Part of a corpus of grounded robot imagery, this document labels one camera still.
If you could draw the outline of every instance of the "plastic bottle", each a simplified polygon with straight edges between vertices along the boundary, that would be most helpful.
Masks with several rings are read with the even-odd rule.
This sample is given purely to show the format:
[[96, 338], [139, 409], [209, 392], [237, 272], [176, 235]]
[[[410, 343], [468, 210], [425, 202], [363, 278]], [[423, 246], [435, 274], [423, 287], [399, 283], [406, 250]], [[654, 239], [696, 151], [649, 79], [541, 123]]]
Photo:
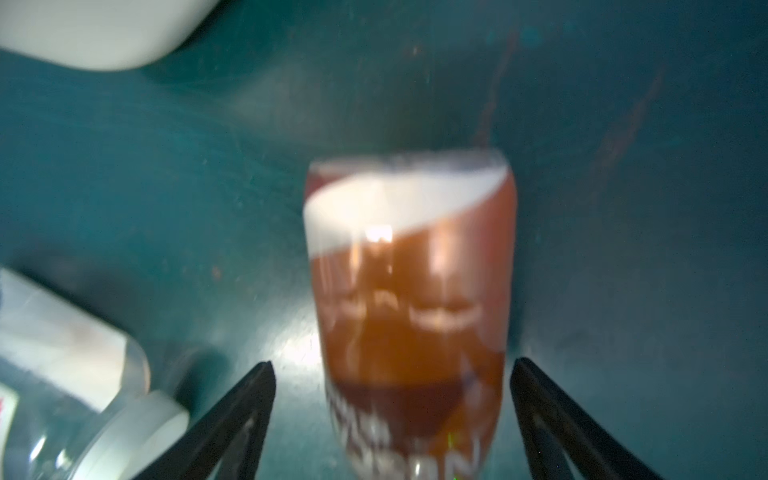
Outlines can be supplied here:
[[0, 269], [0, 480], [128, 480], [186, 431], [131, 337]]

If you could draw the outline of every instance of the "bottle label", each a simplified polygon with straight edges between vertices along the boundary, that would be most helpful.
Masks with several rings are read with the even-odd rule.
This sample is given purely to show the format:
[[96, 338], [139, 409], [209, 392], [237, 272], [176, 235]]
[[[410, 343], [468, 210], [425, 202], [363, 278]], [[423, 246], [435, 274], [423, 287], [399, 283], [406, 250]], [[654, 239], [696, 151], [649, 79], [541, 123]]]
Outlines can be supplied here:
[[8, 432], [11, 431], [13, 414], [16, 413], [18, 394], [0, 383], [0, 480], [3, 480], [3, 452], [5, 441], [8, 440]]
[[121, 331], [0, 269], [0, 357], [18, 369], [103, 412], [120, 391], [126, 342]]

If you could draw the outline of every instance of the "bottle cap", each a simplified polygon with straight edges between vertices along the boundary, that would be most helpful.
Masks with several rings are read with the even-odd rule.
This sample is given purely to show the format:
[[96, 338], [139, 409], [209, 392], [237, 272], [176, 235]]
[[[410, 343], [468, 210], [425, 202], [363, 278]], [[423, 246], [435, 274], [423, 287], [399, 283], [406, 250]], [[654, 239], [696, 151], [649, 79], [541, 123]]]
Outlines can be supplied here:
[[128, 480], [187, 431], [189, 413], [155, 391], [130, 402], [98, 434], [72, 480]]

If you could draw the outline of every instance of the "scratch on surface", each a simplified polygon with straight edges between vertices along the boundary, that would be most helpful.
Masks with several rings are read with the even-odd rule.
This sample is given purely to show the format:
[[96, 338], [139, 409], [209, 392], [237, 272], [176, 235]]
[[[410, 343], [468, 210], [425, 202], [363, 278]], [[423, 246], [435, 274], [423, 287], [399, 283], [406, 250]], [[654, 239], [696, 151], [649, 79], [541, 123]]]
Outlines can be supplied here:
[[472, 141], [476, 147], [487, 148], [488, 142], [491, 140], [491, 126], [493, 125], [493, 114], [496, 111], [496, 104], [498, 103], [498, 86], [502, 82], [504, 75], [507, 73], [507, 67], [512, 54], [515, 53], [518, 47], [518, 33], [513, 31], [509, 35], [507, 40], [507, 48], [502, 53], [502, 57], [496, 65], [496, 70], [491, 77], [491, 84], [488, 87], [488, 101], [485, 102], [485, 106], [480, 114], [480, 121], [478, 125], [477, 133]]

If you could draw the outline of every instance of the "teal surface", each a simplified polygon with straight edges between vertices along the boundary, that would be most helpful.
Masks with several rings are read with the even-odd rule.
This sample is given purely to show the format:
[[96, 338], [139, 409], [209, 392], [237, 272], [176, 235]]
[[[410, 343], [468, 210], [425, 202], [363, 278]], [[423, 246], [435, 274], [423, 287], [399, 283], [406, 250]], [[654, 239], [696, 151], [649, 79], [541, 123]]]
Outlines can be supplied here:
[[[739, 6], [237, 0], [136, 71], [0, 53], [0, 263], [135, 336], [195, 418], [272, 359], [259, 478], [352, 478], [306, 166], [467, 146], [495, 96], [520, 190], [510, 362], [666, 478], [765, 478], [768, 7]], [[527, 477], [507, 394], [483, 478]]]

